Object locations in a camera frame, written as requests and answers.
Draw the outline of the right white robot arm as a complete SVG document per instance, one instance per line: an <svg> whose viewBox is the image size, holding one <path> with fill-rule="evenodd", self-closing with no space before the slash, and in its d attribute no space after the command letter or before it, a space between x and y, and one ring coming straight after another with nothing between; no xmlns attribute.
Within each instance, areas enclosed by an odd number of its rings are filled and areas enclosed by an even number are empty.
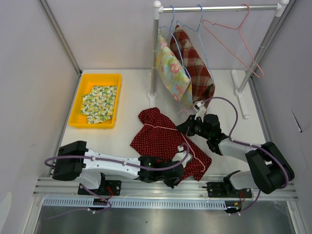
<svg viewBox="0 0 312 234"><path fill-rule="evenodd" d="M273 142L254 145L234 140L222 132L217 115L207 114L204 118L190 115L176 129L188 137L198 135L206 139L213 153L231 156L248 164L248 171L235 171L223 178L222 190L227 196L232 197L240 190L251 188L270 194L287 187L295 177L293 169Z"/></svg>

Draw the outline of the red polka dot skirt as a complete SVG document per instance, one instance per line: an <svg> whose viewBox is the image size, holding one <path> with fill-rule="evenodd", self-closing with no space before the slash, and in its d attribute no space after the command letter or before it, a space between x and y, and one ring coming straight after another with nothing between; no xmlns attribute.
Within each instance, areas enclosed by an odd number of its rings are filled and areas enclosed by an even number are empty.
<svg viewBox="0 0 312 234"><path fill-rule="evenodd" d="M148 123L153 126L176 128L175 124L156 107L141 111L138 114L138 119L142 124ZM187 141L195 152L195 156L206 166L206 170L205 172L201 172L203 166L193 158L185 167L183 179L192 176L195 180L200 181L210 167L212 159L190 139L187 138ZM150 155L168 161L175 156L177 153L177 147L183 142L185 141L179 131L143 126L134 137L130 146L141 156Z"/></svg>

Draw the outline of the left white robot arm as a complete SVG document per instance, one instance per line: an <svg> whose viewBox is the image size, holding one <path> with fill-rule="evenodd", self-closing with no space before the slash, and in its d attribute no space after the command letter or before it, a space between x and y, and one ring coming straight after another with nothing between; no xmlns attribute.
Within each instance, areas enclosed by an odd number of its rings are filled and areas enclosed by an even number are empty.
<svg viewBox="0 0 312 234"><path fill-rule="evenodd" d="M106 176L121 176L145 183L162 181L174 188L182 180L187 161L191 158L183 146L173 159L150 155L122 158L101 154L87 148L85 141L76 141L58 150L52 159L52 178L59 181L75 181L81 186L80 195L90 190L95 195L104 195L112 186Z"/></svg>

